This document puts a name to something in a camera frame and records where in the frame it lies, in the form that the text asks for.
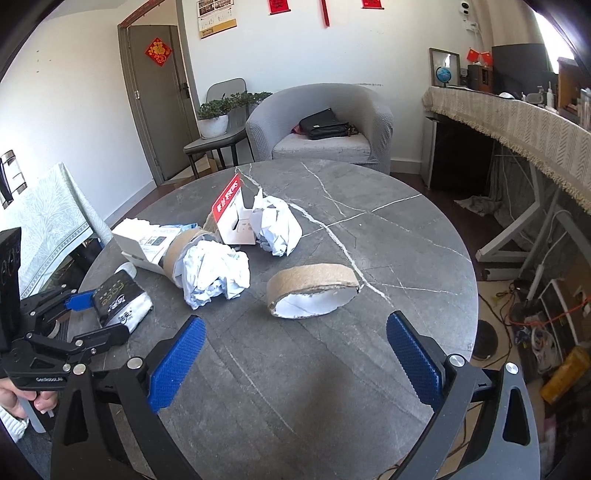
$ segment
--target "human hand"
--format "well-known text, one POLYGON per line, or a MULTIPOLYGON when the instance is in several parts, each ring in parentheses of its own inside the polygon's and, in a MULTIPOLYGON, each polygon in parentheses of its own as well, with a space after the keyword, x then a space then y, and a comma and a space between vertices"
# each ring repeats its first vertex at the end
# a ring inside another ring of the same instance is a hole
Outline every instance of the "human hand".
POLYGON ((57 405, 57 392, 36 392, 19 390, 9 378, 0 379, 0 405, 13 417, 26 419, 27 414, 18 401, 17 396, 29 401, 34 400, 35 408, 41 413, 55 408, 57 405))

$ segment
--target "potted plant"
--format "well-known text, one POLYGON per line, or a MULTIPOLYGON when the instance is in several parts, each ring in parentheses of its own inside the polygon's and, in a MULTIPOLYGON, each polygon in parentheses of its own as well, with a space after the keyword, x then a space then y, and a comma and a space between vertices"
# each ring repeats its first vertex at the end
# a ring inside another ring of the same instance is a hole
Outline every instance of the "potted plant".
POLYGON ((197 110, 197 127, 203 138, 218 137, 228 129, 228 113, 233 102, 229 98, 210 100, 197 110))
POLYGON ((228 113, 234 108, 258 105, 270 96, 269 92, 234 93, 229 98, 210 100, 202 104, 197 110, 197 126, 203 138, 219 137, 228 130, 228 113))

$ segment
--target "metal screw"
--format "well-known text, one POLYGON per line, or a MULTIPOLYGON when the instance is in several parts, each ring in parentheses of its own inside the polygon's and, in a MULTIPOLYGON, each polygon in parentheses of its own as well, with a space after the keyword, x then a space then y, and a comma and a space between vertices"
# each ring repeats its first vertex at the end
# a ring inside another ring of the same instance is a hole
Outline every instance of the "metal screw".
POLYGON ((463 367, 466 363, 466 361, 464 360, 464 357, 462 357, 461 355, 452 355, 449 358, 449 362, 454 366, 454 367, 463 367))
POLYGON ((506 364, 505 365, 505 368, 512 375, 517 375, 517 372, 519 372, 519 368, 517 367, 517 365, 512 364, 511 362, 509 362, 508 364, 506 364))
POLYGON ((74 375, 82 375, 84 372, 86 372, 86 365, 78 364, 74 367, 72 371, 74 372, 74 375))
POLYGON ((140 357, 133 357, 127 360, 127 368, 131 370, 137 370, 143 365, 144 361, 140 357))

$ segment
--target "green plant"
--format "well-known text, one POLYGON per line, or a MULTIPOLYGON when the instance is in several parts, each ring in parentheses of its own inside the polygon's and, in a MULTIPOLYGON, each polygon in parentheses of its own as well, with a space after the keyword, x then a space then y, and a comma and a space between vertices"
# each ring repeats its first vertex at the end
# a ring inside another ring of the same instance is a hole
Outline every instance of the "green plant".
POLYGON ((227 115, 230 110, 240 106, 258 105, 268 96, 271 96, 269 92, 242 92, 234 93, 230 95, 229 98, 224 97, 221 100, 210 100, 199 107, 199 110, 197 110, 197 118, 199 120, 209 120, 222 115, 227 115))
POLYGON ((222 115, 227 115, 234 108, 233 102, 229 98, 221 100, 210 100, 203 103, 197 110, 199 120, 209 120, 222 115))
POLYGON ((261 93, 251 93, 251 92, 242 92, 242 93, 234 93, 230 99, 234 104, 234 108, 239 106, 246 106, 246 105, 258 105, 261 103, 265 98, 271 96, 269 92, 261 92, 261 93))

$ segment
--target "picture frame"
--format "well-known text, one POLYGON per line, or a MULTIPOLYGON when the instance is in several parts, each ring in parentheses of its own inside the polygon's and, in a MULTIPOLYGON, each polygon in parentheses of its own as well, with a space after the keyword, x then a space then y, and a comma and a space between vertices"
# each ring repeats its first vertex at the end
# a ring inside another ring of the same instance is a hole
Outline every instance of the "picture frame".
POLYGON ((443 87, 442 82, 437 80, 435 74, 439 67, 447 67, 452 73, 452 79, 449 81, 450 86, 460 85, 460 54, 447 50, 439 50, 438 48, 429 49, 429 60, 431 63, 431 85, 443 87))

